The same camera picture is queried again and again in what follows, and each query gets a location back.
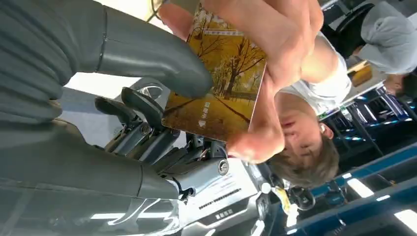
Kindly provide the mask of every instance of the gray fabric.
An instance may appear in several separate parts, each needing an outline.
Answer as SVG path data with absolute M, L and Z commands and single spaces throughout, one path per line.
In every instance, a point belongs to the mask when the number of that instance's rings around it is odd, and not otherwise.
M 416 68 L 417 31 L 411 21 L 387 2 L 369 11 L 361 36 L 367 44 L 358 56 L 377 70 L 406 74 Z

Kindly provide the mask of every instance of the finger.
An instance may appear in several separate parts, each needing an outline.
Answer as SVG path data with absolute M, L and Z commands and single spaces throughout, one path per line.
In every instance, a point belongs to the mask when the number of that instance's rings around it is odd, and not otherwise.
M 308 6 L 310 11 L 310 25 L 313 33 L 313 37 L 316 37 L 317 33 L 323 27 L 324 15 L 317 0 L 308 0 Z
M 305 0 L 265 0 L 265 2 L 298 26 L 307 45 L 313 42 L 310 7 Z
M 258 95 L 249 132 L 228 140 L 228 153 L 251 163 L 262 163 L 284 148 L 284 136 L 275 109 L 273 81 L 266 75 Z
M 172 30 L 174 35 L 184 41 L 187 40 L 193 25 L 193 15 L 172 3 L 163 4 L 158 13 L 162 22 Z
M 234 25 L 273 60 L 295 33 L 295 24 L 263 0 L 205 0 L 204 8 Z

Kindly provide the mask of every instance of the ear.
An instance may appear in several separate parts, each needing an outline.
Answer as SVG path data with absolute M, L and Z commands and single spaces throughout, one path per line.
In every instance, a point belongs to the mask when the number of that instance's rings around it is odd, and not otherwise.
M 320 126 L 320 132 L 325 135 L 326 137 L 328 137 L 329 139 L 333 139 L 334 137 L 334 133 L 333 130 L 330 129 L 326 124 L 324 123 L 319 123 Z

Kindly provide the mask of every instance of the chair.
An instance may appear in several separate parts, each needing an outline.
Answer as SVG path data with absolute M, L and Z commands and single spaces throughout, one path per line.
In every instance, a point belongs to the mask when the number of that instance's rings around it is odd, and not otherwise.
M 336 49 L 345 59 L 349 58 L 356 48 L 366 44 L 361 37 L 362 23 L 374 6 L 368 3 L 359 7 L 348 14 L 337 27 L 336 33 L 339 35 L 339 40 Z
M 336 32 L 341 33 L 344 29 L 348 26 L 350 27 L 352 24 L 357 23 L 359 20 L 363 22 L 368 12 L 371 10 L 372 7 L 375 5 L 372 3 L 365 4 L 358 9 L 354 10 L 353 12 L 349 13 L 346 18 L 339 24 L 336 29 Z

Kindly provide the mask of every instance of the nose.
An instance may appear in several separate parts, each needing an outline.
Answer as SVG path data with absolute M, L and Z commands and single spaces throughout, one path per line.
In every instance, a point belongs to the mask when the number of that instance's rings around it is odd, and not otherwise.
M 284 133 L 285 147 L 292 149 L 297 144 L 297 134 L 295 132 Z

